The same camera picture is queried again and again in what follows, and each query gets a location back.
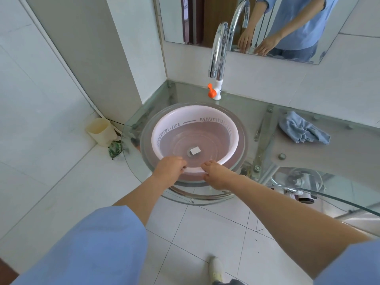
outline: glass countertop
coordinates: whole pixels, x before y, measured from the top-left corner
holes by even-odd
[[[310,184],[300,183],[295,188],[324,198],[346,212],[359,208],[380,216],[380,189],[376,178],[380,170],[380,146],[377,146],[380,129],[226,92],[221,93],[221,100],[214,101],[207,93],[206,88],[166,81],[126,122],[122,132],[123,152],[131,171],[141,182],[152,173],[140,153],[140,137],[148,121],[174,104],[217,104],[237,115],[248,135],[247,156],[237,173],[268,187],[289,188],[287,172],[294,168],[308,168],[315,176],[309,172],[305,176],[311,176],[313,180],[320,176],[323,186],[310,187]],[[331,143],[294,143],[278,128],[278,119],[290,110],[329,133]],[[279,182],[281,174],[285,183]],[[216,191],[210,186],[186,187],[177,183],[163,194],[163,197],[176,202],[200,206],[233,196],[229,191]]]

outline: yellowed plastic cup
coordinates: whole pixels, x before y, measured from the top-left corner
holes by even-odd
[[[100,146],[108,147],[113,140],[117,139],[117,134],[111,122],[105,118],[96,118],[85,129]]]

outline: shoe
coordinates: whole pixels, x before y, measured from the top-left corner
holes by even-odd
[[[211,257],[209,263],[209,275],[211,284],[216,282],[223,283],[224,267],[218,257]]]

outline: hand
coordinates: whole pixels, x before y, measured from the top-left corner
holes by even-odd
[[[207,161],[201,165],[204,174],[203,180],[211,185],[216,190],[230,190],[237,175],[225,166],[220,165],[216,161]]]
[[[255,28],[246,28],[244,32],[240,35],[237,47],[242,53],[245,53],[252,45],[252,38],[254,36]]]
[[[266,56],[270,50],[277,46],[277,44],[281,41],[281,37],[279,34],[274,34],[265,38],[261,44],[254,50],[254,54],[259,56]]]
[[[169,188],[174,185],[179,176],[186,168],[187,162],[178,156],[168,156],[162,158],[154,170],[152,177],[155,178],[160,186]]]

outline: orange faucet handle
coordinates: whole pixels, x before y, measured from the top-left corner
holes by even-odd
[[[211,83],[209,83],[208,85],[207,85],[207,87],[209,88],[209,97],[210,98],[214,98],[217,94],[216,94],[216,91],[212,88],[212,84]]]

